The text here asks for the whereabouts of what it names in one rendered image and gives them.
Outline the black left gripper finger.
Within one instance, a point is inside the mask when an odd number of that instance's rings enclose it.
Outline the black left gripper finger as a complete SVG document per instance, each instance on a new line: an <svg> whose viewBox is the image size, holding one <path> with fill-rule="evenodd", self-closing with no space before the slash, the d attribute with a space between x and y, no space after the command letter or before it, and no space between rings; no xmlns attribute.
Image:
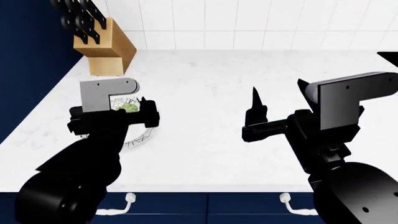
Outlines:
<svg viewBox="0 0 398 224"><path fill-rule="evenodd" d="M160 114L154 100L141 98L141 113L144 118L144 125L147 128L156 128L159 126Z"/></svg>
<svg viewBox="0 0 398 224"><path fill-rule="evenodd" d="M70 119L80 119L83 115L82 106L74 106L69 109Z"/></svg>

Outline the black-handled knife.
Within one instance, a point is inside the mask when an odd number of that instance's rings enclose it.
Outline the black-handled knife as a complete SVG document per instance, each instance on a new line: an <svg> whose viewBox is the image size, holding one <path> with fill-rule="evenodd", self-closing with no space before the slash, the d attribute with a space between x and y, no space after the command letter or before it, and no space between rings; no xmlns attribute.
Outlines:
<svg viewBox="0 0 398 224"><path fill-rule="evenodd" d="M77 27L85 33L86 36L91 37L96 44L100 44L100 35L95 31L95 23L92 18L84 15L79 15L75 18Z"/></svg>
<svg viewBox="0 0 398 224"><path fill-rule="evenodd" d="M73 31L73 35L79 37L84 44L88 44L88 36L75 24L75 18L70 15L65 15L61 17L61 24L64 29Z"/></svg>
<svg viewBox="0 0 398 224"><path fill-rule="evenodd" d="M50 0L50 3L64 14L79 14L82 10L79 0Z"/></svg>
<svg viewBox="0 0 398 224"><path fill-rule="evenodd" d="M96 7L96 5L93 3L92 0L81 0L80 4L83 9L88 11L91 16L97 20L101 26L102 29L106 30L107 25L106 25L106 18L102 14L102 12Z"/></svg>

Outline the green broccoli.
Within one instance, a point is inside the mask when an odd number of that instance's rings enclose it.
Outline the green broccoli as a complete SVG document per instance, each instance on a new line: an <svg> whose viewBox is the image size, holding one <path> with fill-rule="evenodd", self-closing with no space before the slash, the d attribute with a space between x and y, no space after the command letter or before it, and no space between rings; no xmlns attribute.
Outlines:
<svg viewBox="0 0 398 224"><path fill-rule="evenodd" d="M114 110L115 111L125 110L127 113L134 113L134 112L139 111L139 107L135 104L123 103L121 106L115 107Z"/></svg>

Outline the navy blue drawer front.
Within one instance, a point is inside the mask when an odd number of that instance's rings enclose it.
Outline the navy blue drawer front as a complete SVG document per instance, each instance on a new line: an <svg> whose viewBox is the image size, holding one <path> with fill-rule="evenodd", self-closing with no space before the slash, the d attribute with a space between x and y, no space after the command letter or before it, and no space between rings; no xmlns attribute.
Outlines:
<svg viewBox="0 0 398 224"><path fill-rule="evenodd" d="M129 211L95 216L90 224L207 224L207 194L136 193Z"/></svg>
<svg viewBox="0 0 398 224"><path fill-rule="evenodd" d="M319 216L292 214L281 192L208 195L206 224L325 224Z"/></svg>

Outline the wooden knife block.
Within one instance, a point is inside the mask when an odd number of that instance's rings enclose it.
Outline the wooden knife block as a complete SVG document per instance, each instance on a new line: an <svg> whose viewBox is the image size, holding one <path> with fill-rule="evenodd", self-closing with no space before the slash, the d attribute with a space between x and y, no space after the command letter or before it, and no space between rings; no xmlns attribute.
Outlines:
<svg viewBox="0 0 398 224"><path fill-rule="evenodd" d="M137 49L113 18L106 18L106 29L95 22L99 33L99 44L90 37L84 44L74 37L73 48L88 59L92 76L123 76L126 73Z"/></svg>

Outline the black appliance corner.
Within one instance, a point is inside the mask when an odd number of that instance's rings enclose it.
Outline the black appliance corner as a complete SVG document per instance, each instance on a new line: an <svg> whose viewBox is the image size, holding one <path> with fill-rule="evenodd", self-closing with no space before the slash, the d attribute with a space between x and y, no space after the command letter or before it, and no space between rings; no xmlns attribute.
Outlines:
<svg viewBox="0 0 398 224"><path fill-rule="evenodd" d="M398 52L377 52L377 54L398 68Z"/></svg>

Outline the white plate with black lines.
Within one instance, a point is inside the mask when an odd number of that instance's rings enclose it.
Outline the white plate with black lines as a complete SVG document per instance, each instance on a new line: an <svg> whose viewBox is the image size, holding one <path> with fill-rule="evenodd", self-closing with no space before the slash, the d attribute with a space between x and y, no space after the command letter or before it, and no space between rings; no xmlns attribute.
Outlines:
<svg viewBox="0 0 398 224"><path fill-rule="evenodd" d="M139 107L139 111L141 111L141 98L130 97L123 100L116 98L113 102L117 103L116 106L121 106L123 103L135 104ZM80 141L89 147L119 152L125 148L136 147L148 140L154 129L145 127L144 123L132 124L129 126L126 137L124 137L124 134L97 133L81 136Z"/></svg>

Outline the navy blue tall cabinet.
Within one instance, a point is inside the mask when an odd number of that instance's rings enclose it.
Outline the navy blue tall cabinet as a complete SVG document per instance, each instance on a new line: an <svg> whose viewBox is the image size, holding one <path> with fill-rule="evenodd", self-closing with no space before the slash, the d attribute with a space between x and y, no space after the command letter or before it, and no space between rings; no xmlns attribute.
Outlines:
<svg viewBox="0 0 398 224"><path fill-rule="evenodd" d="M0 143L82 58L50 0L0 0Z"/></svg>

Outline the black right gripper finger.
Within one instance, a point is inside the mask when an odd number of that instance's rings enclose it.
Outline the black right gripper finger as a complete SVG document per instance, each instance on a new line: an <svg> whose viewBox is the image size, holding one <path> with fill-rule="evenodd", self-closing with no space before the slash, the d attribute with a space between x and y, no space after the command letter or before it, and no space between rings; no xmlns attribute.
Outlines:
<svg viewBox="0 0 398 224"><path fill-rule="evenodd" d="M246 111L245 126L259 123L267 123L267 106L262 104L259 93L255 87L252 88L252 106Z"/></svg>
<svg viewBox="0 0 398 224"><path fill-rule="evenodd" d="M298 80L297 80L297 85L298 85L298 87L299 87L299 89L300 89L300 92L302 93L303 97L305 98L307 104L308 104L309 107L311 108L311 110L317 110L317 109L318 109L317 104L314 103L314 102L307 96L306 89L307 89L307 87L309 86L309 83L306 82L306 81L304 81L304 80L298 79Z"/></svg>

